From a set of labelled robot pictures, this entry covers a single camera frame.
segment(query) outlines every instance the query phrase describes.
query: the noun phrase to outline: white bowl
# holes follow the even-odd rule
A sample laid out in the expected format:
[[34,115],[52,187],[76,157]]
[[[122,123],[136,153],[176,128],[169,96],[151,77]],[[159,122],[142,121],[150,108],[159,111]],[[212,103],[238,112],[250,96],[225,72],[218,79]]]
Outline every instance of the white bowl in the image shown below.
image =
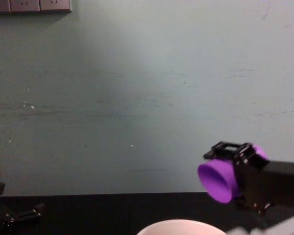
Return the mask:
[[209,224],[173,219],[161,221],[141,230],[137,235],[226,235],[220,229]]

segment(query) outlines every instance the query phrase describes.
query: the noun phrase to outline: purple suction cup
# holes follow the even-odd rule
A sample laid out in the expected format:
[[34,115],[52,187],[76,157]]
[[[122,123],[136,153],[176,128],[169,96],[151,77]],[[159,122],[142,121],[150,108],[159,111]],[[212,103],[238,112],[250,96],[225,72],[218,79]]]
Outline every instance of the purple suction cup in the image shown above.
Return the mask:
[[[254,148],[257,154],[268,159],[261,147],[254,145]],[[207,193],[220,203],[229,203],[240,193],[232,161],[214,159],[201,164],[198,176]]]

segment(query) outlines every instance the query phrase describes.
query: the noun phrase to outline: black metal part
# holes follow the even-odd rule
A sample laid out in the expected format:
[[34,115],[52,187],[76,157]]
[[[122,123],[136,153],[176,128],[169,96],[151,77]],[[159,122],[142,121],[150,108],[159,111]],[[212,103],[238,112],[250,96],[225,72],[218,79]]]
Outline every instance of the black metal part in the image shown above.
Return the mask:
[[239,209],[264,214],[274,205],[294,207],[294,163],[268,161],[253,146],[221,141],[203,157],[233,162],[241,191],[234,199]]
[[[0,183],[0,195],[3,194],[5,184]],[[21,229],[36,226],[44,212],[43,203],[35,206],[30,211],[15,213],[0,203],[0,235],[10,235]]]

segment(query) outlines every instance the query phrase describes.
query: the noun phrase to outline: screw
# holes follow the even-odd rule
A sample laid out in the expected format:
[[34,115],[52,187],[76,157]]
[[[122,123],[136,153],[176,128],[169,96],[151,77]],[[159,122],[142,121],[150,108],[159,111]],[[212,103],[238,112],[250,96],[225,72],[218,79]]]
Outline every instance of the screw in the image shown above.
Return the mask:
[[270,203],[267,203],[267,204],[265,205],[265,210],[268,209],[270,206],[271,206],[271,204],[270,204]]

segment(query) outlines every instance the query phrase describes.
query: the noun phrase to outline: teal wall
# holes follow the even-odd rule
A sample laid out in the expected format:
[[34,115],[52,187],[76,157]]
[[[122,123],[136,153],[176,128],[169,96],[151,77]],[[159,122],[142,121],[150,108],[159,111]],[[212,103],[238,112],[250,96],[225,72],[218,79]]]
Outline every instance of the teal wall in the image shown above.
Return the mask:
[[294,161],[294,1],[0,16],[5,195],[202,191],[197,165],[220,140]]

